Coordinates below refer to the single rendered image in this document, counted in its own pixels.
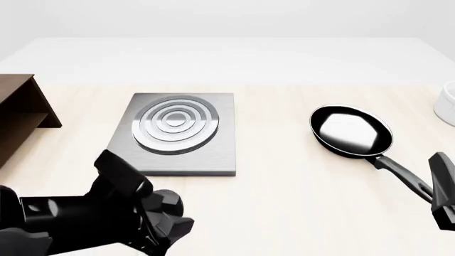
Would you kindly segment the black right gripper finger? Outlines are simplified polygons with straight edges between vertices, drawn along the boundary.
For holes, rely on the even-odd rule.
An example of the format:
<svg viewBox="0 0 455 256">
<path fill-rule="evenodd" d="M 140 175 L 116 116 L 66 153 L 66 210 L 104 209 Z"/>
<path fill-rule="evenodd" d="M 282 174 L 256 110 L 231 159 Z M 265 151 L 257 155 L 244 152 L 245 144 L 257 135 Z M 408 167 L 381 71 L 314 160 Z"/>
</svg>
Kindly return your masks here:
<svg viewBox="0 0 455 256">
<path fill-rule="evenodd" d="M 428 160 L 432 173 L 432 211 L 455 204 L 455 164 L 443 152 L 437 152 Z"/>
</svg>

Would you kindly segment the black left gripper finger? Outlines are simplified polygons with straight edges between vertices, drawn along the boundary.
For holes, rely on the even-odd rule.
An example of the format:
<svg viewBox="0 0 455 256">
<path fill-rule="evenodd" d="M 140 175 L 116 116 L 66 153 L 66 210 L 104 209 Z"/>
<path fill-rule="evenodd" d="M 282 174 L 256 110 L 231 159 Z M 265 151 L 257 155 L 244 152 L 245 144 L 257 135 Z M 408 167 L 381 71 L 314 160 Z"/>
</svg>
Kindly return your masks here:
<svg viewBox="0 0 455 256">
<path fill-rule="evenodd" d="M 192 230 L 194 219 L 187 217 L 169 217 L 162 227 L 168 247 L 172 246 Z"/>
</svg>

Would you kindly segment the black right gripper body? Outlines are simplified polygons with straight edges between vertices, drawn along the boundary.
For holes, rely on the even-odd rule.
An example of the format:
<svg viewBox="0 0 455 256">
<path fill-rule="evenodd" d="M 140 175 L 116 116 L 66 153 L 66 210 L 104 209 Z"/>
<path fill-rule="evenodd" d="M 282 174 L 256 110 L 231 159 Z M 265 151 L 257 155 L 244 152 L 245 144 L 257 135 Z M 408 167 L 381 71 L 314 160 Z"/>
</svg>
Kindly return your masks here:
<svg viewBox="0 0 455 256">
<path fill-rule="evenodd" d="M 455 231 L 455 204 L 432 206 L 432 215 L 440 230 Z"/>
</svg>

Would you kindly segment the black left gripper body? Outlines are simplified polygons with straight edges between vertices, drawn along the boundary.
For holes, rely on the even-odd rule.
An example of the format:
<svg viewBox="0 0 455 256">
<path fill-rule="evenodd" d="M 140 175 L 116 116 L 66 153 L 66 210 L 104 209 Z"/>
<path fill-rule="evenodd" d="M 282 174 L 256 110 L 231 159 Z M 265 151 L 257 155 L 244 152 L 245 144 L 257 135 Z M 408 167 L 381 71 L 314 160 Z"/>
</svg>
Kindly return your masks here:
<svg viewBox="0 0 455 256">
<path fill-rule="evenodd" d="M 163 217 L 163 196 L 149 196 L 135 202 L 133 213 L 137 219 L 132 247 L 145 254 L 165 254 L 167 248 L 157 224 Z"/>
</svg>

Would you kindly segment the round black stove knob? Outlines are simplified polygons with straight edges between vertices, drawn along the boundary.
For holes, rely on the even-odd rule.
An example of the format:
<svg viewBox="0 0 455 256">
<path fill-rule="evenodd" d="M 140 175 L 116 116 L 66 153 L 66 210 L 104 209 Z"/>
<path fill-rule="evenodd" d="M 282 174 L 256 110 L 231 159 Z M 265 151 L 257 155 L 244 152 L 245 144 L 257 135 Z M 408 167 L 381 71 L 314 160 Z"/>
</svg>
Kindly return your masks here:
<svg viewBox="0 0 455 256">
<path fill-rule="evenodd" d="M 168 215 L 176 217 L 182 217 L 184 212 L 183 201 L 181 197 L 172 190 L 160 189 L 154 191 L 154 195 L 159 196 L 159 202 L 161 203 L 160 209 L 162 212 Z"/>
</svg>

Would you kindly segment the flat silver stove plate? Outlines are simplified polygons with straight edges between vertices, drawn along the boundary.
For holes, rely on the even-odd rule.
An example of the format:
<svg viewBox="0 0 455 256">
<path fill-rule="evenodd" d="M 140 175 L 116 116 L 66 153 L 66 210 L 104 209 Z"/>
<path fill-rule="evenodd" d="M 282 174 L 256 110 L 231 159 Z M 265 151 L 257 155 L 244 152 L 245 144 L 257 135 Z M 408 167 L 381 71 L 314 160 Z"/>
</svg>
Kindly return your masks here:
<svg viewBox="0 0 455 256">
<path fill-rule="evenodd" d="M 235 176 L 233 93 L 134 93 L 107 146 L 147 176 Z"/>
</svg>

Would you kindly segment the black frying pan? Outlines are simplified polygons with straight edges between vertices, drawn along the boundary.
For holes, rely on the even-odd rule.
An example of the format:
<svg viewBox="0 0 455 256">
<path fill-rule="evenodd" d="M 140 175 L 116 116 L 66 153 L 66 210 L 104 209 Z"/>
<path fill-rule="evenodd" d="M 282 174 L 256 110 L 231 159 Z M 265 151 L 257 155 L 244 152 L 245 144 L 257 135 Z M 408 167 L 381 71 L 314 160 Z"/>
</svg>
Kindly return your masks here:
<svg viewBox="0 0 455 256">
<path fill-rule="evenodd" d="M 349 159 L 365 159 L 377 170 L 388 170 L 420 198 L 432 202 L 432 187 L 383 155 L 392 146 L 394 136 L 373 113 L 355 106 L 324 105 L 311 113 L 309 124 L 316 140 L 329 151 Z"/>
</svg>

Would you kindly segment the white mug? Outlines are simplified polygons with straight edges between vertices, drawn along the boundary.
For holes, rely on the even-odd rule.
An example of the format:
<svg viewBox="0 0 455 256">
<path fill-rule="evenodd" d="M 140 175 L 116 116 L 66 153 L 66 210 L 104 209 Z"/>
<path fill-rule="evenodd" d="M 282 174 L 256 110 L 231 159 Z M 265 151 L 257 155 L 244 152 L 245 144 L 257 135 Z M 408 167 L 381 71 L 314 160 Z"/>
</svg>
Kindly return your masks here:
<svg viewBox="0 0 455 256">
<path fill-rule="evenodd" d="M 439 119 L 455 127 L 455 80 L 443 85 L 433 110 Z"/>
</svg>

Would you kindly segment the dark brown wooden cabinet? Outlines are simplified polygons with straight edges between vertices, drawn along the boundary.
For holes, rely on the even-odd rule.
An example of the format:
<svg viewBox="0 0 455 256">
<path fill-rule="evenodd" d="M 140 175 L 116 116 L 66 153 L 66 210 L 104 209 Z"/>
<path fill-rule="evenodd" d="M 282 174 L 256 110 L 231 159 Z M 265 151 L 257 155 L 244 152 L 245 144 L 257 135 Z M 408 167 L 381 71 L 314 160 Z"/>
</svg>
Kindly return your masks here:
<svg viewBox="0 0 455 256">
<path fill-rule="evenodd" d="M 60 128 L 33 74 L 0 74 L 0 168 L 37 128 Z"/>
</svg>

